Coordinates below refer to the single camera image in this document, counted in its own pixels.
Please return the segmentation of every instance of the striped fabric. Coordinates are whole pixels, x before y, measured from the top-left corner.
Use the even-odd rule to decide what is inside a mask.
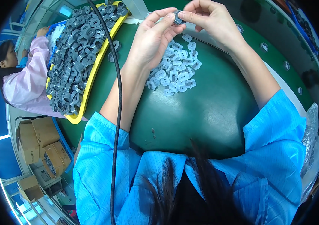
[[[234,198],[253,223],[291,223],[301,198],[299,174],[306,151],[301,142],[305,128],[306,119],[299,116],[280,90],[243,128],[245,154],[211,160],[216,169],[224,172],[229,184],[238,176]],[[115,130],[116,126],[98,113],[87,123],[73,170],[77,214],[83,225],[111,223],[109,199]],[[147,151],[141,157],[129,148],[128,133],[120,131],[114,206],[117,224],[148,224],[151,202],[142,177],[150,181],[157,174],[161,177],[166,157],[175,165],[175,187],[185,170],[201,194],[186,155]]]

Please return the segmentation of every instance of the cardboard box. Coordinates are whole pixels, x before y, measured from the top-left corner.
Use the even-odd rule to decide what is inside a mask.
[[[54,175],[46,164],[45,160],[42,159],[43,166],[45,167],[47,173],[52,179],[57,179],[60,177],[64,171],[67,169],[71,163],[71,158],[68,156],[66,150],[62,146],[61,142],[55,142],[50,144],[45,148],[45,151],[51,160],[51,163],[56,170],[56,175]]]
[[[18,181],[18,191],[29,202],[35,202],[44,196],[35,175]]]
[[[21,152],[26,164],[33,164],[39,159],[39,145],[31,120],[20,122],[16,132],[18,151]]]
[[[38,162],[44,157],[44,146],[59,140],[59,134],[51,117],[20,122],[16,132],[18,150],[26,164]]]

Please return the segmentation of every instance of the white plastic pieces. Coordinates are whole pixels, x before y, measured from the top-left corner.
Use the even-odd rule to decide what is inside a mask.
[[[197,59],[198,52],[196,51],[196,43],[188,34],[182,36],[184,41],[188,42],[189,52],[183,49],[179,43],[171,42],[163,55],[162,61],[157,67],[151,70],[146,81],[146,86],[155,91],[162,84],[165,88],[164,96],[173,96],[178,92],[185,92],[196,86],[196,81],[191,79],[195,70],[198,70],[202,65]]]

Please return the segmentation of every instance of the forearm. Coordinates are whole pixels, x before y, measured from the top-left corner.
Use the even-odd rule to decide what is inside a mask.
[[[229,51],[252,90],[258,107],[262,107],[281,88],[269,72],[260,56],[247,44],[238,45]]]
[[[122,114],[120,128],[129,132],[139,99],[142,96],[144,84],[149,71],[144,71],[126,62],[121,69],[122,79]],[[118,115],[118,80],[114,81],[112,89],[104,102],[100,114],[113,124],[117,123]]]

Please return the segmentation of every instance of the yellow tray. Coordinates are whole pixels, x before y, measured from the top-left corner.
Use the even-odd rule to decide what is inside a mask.
[[[115,1],[113,3],[113,5],[118,5],[118,3],[120,3],[120,2],[121,1]],[[99,7],[101,5],[104,5],[104,3],[97,4],[96,7]],[[111,29],[111,32],[109,33],[111,38],[113,38],[116,35],[117,31],[120,29],[120,26],[123,24],[123,22],[127,18],[127,16],[128,16],[128,14],[126,14],[125,16],[120,17],[116,21],[115,25]],[[78,112],[78,115],[66,115],[66,118],[73,124],[78,124],[79,122],[81,122],[83,114],[85,113],[85,110],[86,110],[87,101],[88,101],[88,98],[90,96],[90,92],[91,92],[91,89],[92,89],[92,84],[94,82],[94,79],[96,77],[97,71],[99,69],[99,65],[101,64],[101,62],[103,60],[103,57],[104,57],[104,54],[106,53],[108,47],[109,47],[109,42],[108,42],[108,39],[106,38],[106,40],[104,41],[104,43],[103,43],[103,45],[101,47],[101,50],[99,51],[99,53],[97,55],[96,61],[94,62],[93,68],[92,68],[90,76],[88,78],[86,88],[85,88],[85,90],[83,92],[81,107],[80,107],[80,111]],[[50,78],[47,78],[46,88],[48,86],[48,82],[49,81],[50,81]]]

